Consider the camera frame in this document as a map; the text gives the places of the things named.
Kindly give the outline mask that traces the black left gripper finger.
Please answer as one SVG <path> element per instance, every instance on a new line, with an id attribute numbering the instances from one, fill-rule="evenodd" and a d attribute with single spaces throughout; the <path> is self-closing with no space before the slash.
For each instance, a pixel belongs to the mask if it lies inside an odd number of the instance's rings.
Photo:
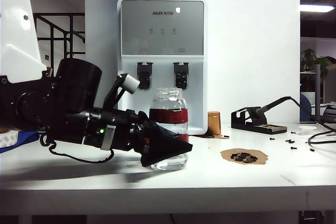
<path id="1" fill-rule="evenodd" d="M 143 167 L 190 152 L 192 147 L 192 144 L 180 140 L 177 134 L 153 121 L 145 121 L 139 132 L 139 153 Z"/>

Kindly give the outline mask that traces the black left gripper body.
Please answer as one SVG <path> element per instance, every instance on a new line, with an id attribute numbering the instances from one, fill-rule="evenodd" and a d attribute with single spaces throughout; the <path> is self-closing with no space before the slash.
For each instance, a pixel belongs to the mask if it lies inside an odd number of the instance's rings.
<path id="1" fill-rule="evenodd" d="M 148 116 L 140 111 L 113 110 L 108 112 L 95 108 L 90 112 L 83 143 L 101 150 L 133 149 L 142 153 L 149 140 L 144 139 Z"/>

